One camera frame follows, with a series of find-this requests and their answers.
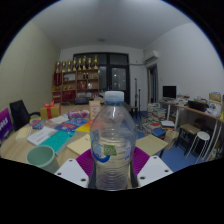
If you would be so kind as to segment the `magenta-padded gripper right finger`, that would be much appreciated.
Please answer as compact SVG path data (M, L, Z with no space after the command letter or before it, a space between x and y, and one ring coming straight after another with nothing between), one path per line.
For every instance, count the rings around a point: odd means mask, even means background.
M149 156L140 148L135 148L130 164L133 188L143 187L172 173L173 171L158 156Z

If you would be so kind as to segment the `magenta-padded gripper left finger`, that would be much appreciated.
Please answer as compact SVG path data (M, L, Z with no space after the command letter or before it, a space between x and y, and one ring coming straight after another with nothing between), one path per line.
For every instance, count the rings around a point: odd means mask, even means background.
M95 170L91 150L87 150L77 159L67 159L55 174L78 186L93 188L95 183Z

